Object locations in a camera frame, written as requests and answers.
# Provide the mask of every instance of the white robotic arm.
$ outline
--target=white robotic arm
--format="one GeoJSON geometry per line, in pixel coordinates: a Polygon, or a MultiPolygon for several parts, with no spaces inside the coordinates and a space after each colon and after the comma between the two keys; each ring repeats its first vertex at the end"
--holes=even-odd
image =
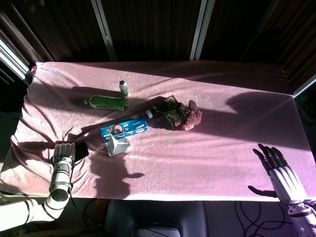
{"type": "Polygon", "coordinates": [[[20,226],[31,221],[53,221],[63,212],[69,200],[71,172],[74,166],[75,143],[55,146],[53,163],[55,164],[49,196],[38,204],[34,199],[23,200],[0,206],[0,231],[20,226]]]}
{"type": "Polygon", "coordinates": [[[258,195],[279,198],[288,206],[287,213],[299,236],[316,237],[316,213],[312,207],[304,204],[307,194],[296,172],[278,149],[261,144],[259,148],[264,155],[256,149],[253,151],[267,171],[275,191],[261,191],[253,186],[248,186],[249,189],[258,195]]]}

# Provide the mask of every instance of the pink cloth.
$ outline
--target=pink cloth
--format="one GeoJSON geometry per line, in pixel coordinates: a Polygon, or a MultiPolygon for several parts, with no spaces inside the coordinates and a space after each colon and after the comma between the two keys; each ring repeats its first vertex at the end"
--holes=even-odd
{"type": "Polygon", "coordinates": [[[73,196],[154,200],[274,200],[248,185],[271,190],[252,152],[257,143],[279,148],[316,198],[316,168],[281,67],[194,62],[55,63],[38,65],[25,97],[0,190],[47,195],[56,142],[86,142],[89,156],[74,168],[73,196]],[[86,96],[119,96],[128,83],[128,110],[83,104],[86,96]],[[145,114],[159,96],[196,101],[202,121],[171,130],[160,118],[129,137],[132,149],[109,157],[100,128],[145,114]]]}

